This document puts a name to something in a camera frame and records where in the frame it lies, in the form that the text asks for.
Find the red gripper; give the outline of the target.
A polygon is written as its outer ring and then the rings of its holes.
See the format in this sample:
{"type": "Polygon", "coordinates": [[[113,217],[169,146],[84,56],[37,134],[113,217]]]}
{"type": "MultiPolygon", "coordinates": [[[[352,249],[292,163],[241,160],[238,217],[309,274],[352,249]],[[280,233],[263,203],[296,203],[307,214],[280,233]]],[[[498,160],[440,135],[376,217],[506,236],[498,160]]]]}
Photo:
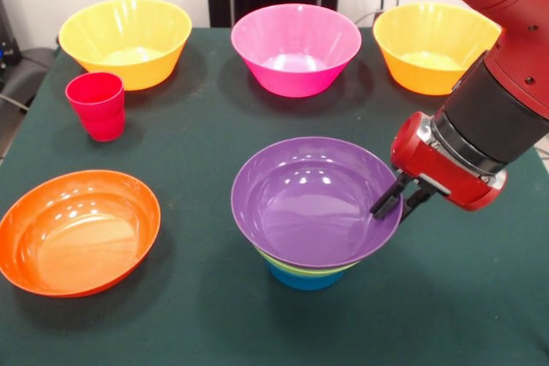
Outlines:
{"type": "Polygon", "coordinates": [[[486,207],[501,194],[508,178],[506,170],[492,176],[481,175],[453,159],[437,139],[431,117],[420,111],[409,117],[399,129],[391,145],[390,160],[407,175],[400,173],[372,205],[373,218],[384,219],[392,212],[407,187],[407,176],[431,185],[420,185],[404,201],[401,224],[437,192],[468,211],[486,207]]]}

